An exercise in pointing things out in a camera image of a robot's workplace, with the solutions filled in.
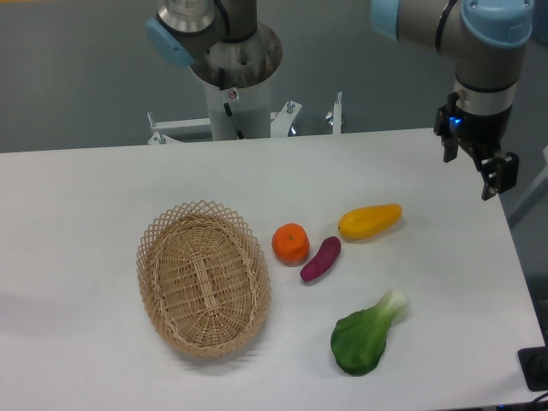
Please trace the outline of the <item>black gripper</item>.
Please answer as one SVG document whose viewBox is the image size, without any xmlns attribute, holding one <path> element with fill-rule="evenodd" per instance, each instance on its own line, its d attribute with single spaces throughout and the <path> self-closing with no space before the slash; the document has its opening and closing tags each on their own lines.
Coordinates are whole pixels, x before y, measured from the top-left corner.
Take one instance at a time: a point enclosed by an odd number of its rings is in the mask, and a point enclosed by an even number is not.
<svg viewBox="0 0 548 411">
<path fill-rule="evenodd" d="M 454 160 L 458 147 L 474 161 L 481 161 L 482 200 L 516 185 L 519 156 L 500 152 L 512 104 L 512 91 L 456 91 L 448 95 L 446 104 L 437 111 L 433 133 L 441 139 L 443 161 Z"/>
</svg>

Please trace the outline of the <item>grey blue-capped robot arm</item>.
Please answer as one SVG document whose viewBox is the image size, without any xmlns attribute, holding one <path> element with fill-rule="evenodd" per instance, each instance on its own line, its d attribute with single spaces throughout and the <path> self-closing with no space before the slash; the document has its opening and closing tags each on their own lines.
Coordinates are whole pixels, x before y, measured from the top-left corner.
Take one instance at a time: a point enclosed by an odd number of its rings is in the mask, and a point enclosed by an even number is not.
<svg viewBox="0 0 548 411">
<path fill-rule="evenodd" d="M 511 189 L 519 158 L 503 152 L 528 39 L 531 1 L 374 1 L 373 27 L 452 57 L 456 79 L 433 131 L 444 162 L 464 151 L 481 174 L 482 199 Z M 157 52 L 191 68 L 209 95 L 215 140 L 267 137 L 270 109 L 249 93 L 269 80 L 282 59 L 277 35 L 257 18 L 254 1 L 161 1 L 146 22 Z"/>
</svg>

